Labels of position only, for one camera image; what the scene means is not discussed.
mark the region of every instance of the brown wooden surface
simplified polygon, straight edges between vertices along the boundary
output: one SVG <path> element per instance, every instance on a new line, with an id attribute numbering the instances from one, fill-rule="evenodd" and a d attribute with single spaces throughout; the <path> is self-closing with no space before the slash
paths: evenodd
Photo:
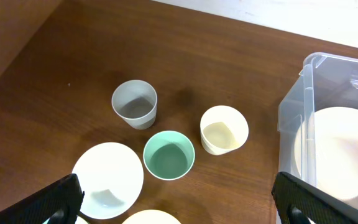
<path id="1" fill-rule="evenodd" d="M 65 1 L 0 78 L 0 210 L 71 172 L 95 144 L 121 142 L 142 156 L 153 134 L 186 134 L 196 162 L 164 182 L 146 169 L 145 209 L 185 223 L 274 223 L 278 104 L 312 52 L 358 58 L 358 49 L 148 0 Z M 157 120 L 137 131 L 111 108 L 126 80 L 151 83 Z M 250 134 L 238 151 L 212 156 L 200 144 L 201 115 L 237 108 Z"/>

